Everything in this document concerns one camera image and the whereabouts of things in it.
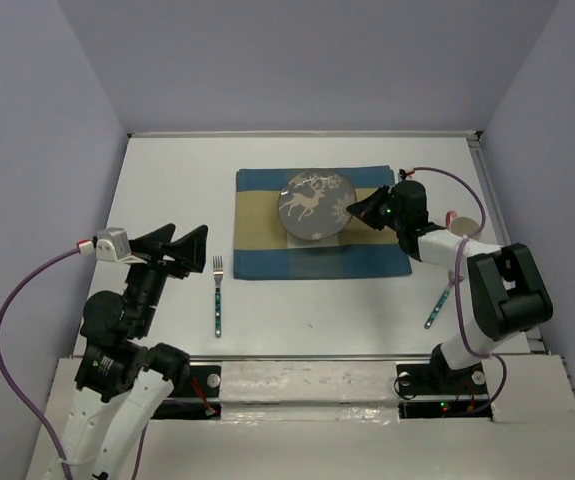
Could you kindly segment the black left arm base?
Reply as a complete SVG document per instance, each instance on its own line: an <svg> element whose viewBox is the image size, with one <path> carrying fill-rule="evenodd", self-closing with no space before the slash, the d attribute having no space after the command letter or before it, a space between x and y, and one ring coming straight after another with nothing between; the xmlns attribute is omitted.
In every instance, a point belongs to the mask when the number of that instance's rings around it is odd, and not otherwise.
<svg viewBox="0 0 575 480"><path fill-rule="evenodd" d="M206 421L221 416L222 368L217 364L194 365L185 384L176 388L153 414L153 420Z"/></svg>

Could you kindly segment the blue tan checked placemat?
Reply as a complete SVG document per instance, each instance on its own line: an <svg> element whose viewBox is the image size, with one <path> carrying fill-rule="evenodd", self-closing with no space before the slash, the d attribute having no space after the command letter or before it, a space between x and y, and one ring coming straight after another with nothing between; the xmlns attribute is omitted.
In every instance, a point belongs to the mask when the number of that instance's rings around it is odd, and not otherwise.
<svg viewBox="0 0 575 480"><path fill-rule="evenodd" d="M241 169L236 173L233 271L242 280L339 280L404 277L412 273L391 230L375 231L348 215L346 179L361 201L394 183L386 165L331 169ZM338 228L301 239L281 222L279 208L294 187Z"/></svg>

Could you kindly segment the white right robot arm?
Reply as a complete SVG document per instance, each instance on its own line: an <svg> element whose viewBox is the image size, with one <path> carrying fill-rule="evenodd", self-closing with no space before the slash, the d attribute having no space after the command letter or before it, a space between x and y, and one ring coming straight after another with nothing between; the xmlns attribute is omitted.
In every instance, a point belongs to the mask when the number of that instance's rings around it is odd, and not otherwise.
<svg viewBox="0 0 575 480"><path fill-rule="evenodd" d="M433 349L422 374L435 390L453 390L468 369L495 357L507 339L553 317L530 249L481 243L431 222L421 183L381 187L347 212L374 230L393 230L410 258L453 273L458 332Z"/></svg>

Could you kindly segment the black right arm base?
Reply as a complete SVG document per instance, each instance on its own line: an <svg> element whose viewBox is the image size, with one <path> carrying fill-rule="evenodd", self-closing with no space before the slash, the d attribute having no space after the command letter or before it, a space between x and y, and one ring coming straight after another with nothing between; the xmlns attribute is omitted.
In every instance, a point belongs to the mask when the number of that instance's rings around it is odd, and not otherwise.
<svg viewBox="0 0 575 480"><path fill-rule="evenodd" d="M493 418L480 361L456 371L442 357L398 363L393 390L402 420Z"/></svg>

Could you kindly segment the fork with green handle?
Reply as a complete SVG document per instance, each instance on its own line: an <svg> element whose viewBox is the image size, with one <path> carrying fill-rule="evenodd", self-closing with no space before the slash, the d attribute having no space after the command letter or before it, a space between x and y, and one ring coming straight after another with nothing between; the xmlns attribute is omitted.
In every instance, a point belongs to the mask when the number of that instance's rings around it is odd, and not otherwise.
<svg viewBox="0 0 575 480"><path fill-rule="evenodd" d="M221 256L213 257L213 280L214 280L214 335L222 336L222 281L224 278L224 265Z"/></svg>

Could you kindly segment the pink mug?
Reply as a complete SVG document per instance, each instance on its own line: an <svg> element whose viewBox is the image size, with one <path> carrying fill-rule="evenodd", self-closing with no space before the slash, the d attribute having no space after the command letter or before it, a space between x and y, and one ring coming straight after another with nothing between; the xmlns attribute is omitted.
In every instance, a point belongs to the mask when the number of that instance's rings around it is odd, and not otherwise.
<svg viewBox="0 0 575 480"><path fill-rule="evenodd" d="M469 217L459 216L456 211L448 211L445 215L446 228L455 235L467 236L471 239L480 238L479 223Z"/></svg>

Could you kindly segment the grey reindeer plate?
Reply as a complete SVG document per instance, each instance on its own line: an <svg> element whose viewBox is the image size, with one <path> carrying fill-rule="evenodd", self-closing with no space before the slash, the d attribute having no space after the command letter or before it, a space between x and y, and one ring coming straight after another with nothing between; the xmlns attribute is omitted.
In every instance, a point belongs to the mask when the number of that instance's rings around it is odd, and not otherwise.
<svg viewBox="0 0 575 480"><path fill-rule="evenodd" d="M357 195L351 182L333 170L305 170L281 190L278 218L285 230L303 241L319 241L337 235L350 222L347 207Z"/></svg>

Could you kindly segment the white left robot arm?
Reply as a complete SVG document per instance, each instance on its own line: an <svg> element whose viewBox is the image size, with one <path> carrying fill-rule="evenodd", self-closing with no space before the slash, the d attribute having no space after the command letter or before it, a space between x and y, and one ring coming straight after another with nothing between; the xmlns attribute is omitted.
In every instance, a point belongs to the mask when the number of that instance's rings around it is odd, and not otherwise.
<svg viewBox="0 0 575 480"><path fill-rule="evenodd" d="M167 280L182 280L205 266L207 226L179 239L173 237L175 229L169 223L131 239L122 228L107 228L79 243L82 254L129 270L122 292L101 290L84 305L80 334L86 346L61 450L45 478L117 478L156 409L186 388L186 352L164 343L138 343L150 331Z"/></svg>

